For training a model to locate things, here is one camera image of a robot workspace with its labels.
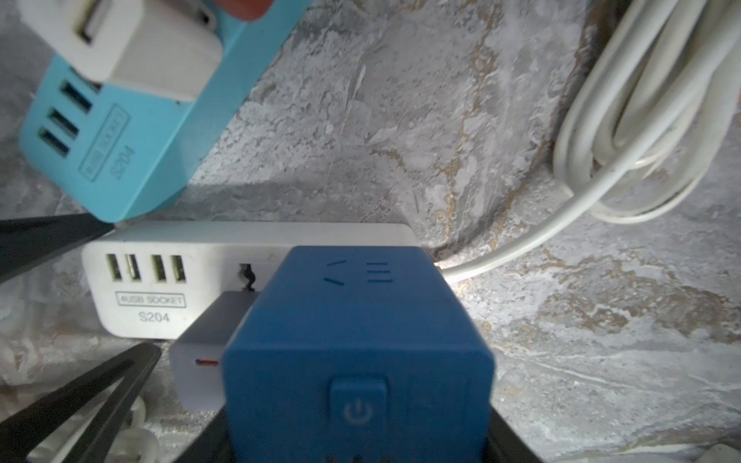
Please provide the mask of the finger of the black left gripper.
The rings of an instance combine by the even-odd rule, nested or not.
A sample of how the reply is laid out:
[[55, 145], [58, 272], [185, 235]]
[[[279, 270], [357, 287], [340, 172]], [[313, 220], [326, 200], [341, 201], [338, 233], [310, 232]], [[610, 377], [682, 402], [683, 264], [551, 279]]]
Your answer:
[[90, 213], [1, 221], [1, 283], [113, 231]]
[[139, 343], [7, 418], [1, 423], [1, 460], [25, 462], [52, 432], [114, 386], [64, 458], [66, 462], [104, 461], [161, 353], [157, 345]]

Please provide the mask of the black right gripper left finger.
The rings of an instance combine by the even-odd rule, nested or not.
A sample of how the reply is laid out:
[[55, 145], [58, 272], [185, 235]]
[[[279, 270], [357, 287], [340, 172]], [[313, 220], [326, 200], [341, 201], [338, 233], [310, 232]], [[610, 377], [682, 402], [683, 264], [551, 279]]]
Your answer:
[[223, 407], [175, 463], [235, 463], [228, 424]]

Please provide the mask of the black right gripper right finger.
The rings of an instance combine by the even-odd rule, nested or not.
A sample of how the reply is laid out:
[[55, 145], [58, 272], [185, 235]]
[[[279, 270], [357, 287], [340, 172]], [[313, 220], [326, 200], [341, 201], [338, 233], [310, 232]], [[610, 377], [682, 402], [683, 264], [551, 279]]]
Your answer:
[[493, 407], [488, 423], [488, 463], [542, 463]]

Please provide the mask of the grey small charger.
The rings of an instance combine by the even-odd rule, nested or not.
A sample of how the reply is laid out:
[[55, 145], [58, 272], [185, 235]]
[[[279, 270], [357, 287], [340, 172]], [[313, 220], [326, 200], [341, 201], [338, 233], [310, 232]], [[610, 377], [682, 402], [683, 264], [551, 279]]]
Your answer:
[[217, 411], [226, 403], [221, 358], [258, 296], [256, 291], [222, 293], [171, 345], [175, 391], [185, 409]]

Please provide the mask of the white USB socket strip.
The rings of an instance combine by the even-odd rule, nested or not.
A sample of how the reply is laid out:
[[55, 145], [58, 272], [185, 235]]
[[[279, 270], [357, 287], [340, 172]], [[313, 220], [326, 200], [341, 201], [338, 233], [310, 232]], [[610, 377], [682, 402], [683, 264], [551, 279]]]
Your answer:
[[175, 340], [224, 291], [260, 291], [295, 246], [416, 246], [407, 225], [144, 221], [85, 245], [113, 336]]

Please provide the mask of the teal USB socket strip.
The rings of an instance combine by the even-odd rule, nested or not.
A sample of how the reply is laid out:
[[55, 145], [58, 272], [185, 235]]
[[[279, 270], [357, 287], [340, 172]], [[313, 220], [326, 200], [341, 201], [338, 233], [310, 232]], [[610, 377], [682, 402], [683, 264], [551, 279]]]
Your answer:
[[116, 223], [172, 204], [274, 61], [305, 1], [273, 1], [242, 21], [202, 1], [223, 57], [196, 100], [96, 84], [55, 51], [26, 115], [27, 161], [96, 218]]

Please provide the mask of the blue cube socket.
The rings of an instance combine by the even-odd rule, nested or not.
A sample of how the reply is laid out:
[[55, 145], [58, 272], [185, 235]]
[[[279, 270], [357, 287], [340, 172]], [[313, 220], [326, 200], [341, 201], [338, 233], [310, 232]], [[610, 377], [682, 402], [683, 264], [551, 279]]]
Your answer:
[[240, 462], [479, 462], [495, 360], [418, 247], [293, 248], [222, 357]]

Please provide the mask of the white small USB charger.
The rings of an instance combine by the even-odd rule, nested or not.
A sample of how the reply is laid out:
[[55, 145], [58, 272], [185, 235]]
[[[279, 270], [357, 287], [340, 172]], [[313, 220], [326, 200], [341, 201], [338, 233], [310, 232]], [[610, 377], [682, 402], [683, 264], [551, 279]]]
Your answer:
[[202, 1], [21, 1], [22, 21], [82, 77], [171, 100], [196, 100], [223, 46]]

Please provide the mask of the red cube socket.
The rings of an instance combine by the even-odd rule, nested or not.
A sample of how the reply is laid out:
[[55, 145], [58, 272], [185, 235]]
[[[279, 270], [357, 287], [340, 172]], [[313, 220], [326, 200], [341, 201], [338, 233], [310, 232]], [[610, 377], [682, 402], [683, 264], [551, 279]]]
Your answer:
[[269, 11], [273, 0], [214, 0], [214, 3], [235, 19], [255, 21]]

